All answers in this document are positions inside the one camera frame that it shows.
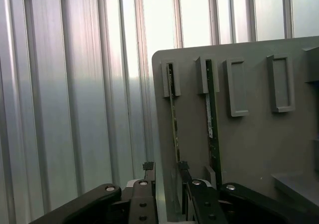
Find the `grey plastic parts rack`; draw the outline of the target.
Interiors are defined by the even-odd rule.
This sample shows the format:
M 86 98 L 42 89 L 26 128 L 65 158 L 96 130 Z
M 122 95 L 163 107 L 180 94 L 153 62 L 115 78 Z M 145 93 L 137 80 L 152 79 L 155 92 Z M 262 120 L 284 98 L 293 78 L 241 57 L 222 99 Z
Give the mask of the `grey plastic parts rack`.
M 237 183 L 319 216 L 319 36 L 157 51 L 152 56 L 166 217 L 181 212 L 167 65 L 180 161 L 215 189 L 206 60 L 213 64 L 222 185 Z

